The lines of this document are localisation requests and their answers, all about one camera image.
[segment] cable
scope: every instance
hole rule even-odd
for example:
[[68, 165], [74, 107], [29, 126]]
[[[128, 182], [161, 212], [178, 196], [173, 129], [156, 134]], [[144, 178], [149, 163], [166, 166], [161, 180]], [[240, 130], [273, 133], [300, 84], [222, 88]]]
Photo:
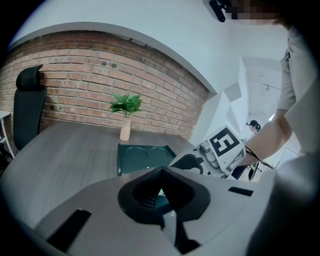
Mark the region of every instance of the cable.
[[265, 161], [263, 161], [262, 159], [260, 159], [250, 148], [248, 148], [247, 146], [245, 146], [245, 148], [246, 148], [245, 151], [248, 152], [250, 155], [252, 155], [254, 158], [258, 159], [261, 164], [269, 167], [270, 169], [274, 169], [274, 167], [272, 167], [270, 164], [268, 164]]

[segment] gray table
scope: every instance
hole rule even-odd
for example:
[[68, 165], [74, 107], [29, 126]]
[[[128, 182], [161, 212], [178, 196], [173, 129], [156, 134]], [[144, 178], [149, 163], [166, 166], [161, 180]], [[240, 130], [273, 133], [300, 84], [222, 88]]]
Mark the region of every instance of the gray table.
[[13, 216], [34, 228], [52, 209], [86, 186], [117, 176], [118, 143], [168, 145], [175, 154], [192, 147], [177, 135], [60, 121], [17, 154], [0, 179]]

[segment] black rectangular opening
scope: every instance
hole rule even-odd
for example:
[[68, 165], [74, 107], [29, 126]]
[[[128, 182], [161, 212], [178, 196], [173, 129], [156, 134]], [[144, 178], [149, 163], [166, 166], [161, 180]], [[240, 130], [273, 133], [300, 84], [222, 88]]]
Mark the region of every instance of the black rectangular opening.
[[247, 197], [251, 197], [251, 195], [253, 193], [252, 190], [239, 188], [239, 187], [235, 187], [235, 186], [230, 187], [228, 189], [228, 191], [233, 192], [233, 193], [237, 193], [237, 194], [240, 194], [240, 195], [244, 195], [244, 196], [247, 196]]
[[66, 252], [83, 228], [91, 212], [76, 210], [47, 240], [49, 244], [62, 252]]

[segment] vase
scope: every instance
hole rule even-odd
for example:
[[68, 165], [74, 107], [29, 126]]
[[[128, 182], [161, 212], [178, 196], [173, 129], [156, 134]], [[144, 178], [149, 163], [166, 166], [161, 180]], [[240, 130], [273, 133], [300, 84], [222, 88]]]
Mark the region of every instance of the vase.
[[121, 127], [121, 132], [120, 132], [120, 140], [122, 140], [122, 141], [129, 140], [129, 137], [130, 137], [130, 123], [131, 123], [131, 120], [124, 119], [122, 121], [122, 127]]

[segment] chair backrest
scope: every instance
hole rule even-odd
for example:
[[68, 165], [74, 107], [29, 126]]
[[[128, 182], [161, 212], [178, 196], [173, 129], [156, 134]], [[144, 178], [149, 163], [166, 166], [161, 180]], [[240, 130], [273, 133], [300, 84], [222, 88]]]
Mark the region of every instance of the chair backrest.
[[40, 85], [39, 69], [28, 67], [16, 78], [13, 105], [13, 140], [18, 150], [23, 149], [39, 134], [41, 114], [47, 89]]

